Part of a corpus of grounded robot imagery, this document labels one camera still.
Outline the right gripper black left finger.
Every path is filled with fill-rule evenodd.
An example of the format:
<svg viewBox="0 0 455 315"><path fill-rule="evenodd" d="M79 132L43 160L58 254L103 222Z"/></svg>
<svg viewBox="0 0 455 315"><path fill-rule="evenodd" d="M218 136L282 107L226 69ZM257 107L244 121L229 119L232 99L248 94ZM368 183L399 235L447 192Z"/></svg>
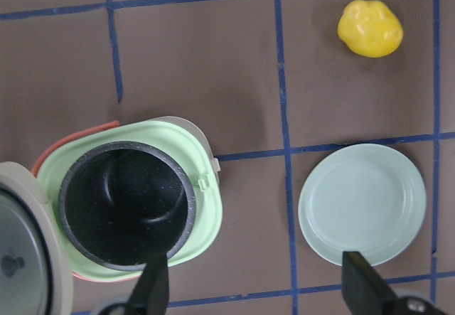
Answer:
<svg viewBox="0 0 455 315"><path fill-rule="evenodd" d="M166 254L152 255L126 303L126 314L164 315L167 306L167 256Z"/></svg>

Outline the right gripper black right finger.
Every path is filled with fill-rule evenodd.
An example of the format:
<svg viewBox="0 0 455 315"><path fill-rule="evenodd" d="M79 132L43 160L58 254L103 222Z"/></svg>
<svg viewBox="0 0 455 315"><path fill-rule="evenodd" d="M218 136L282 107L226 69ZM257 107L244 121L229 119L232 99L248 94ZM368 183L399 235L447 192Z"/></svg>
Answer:
<svg viewBox="0 0 455 315"><path fill-rule="evenodd" d="M396 293L359 252L342 255L341 292L351 314L391 314Z"/></svg>

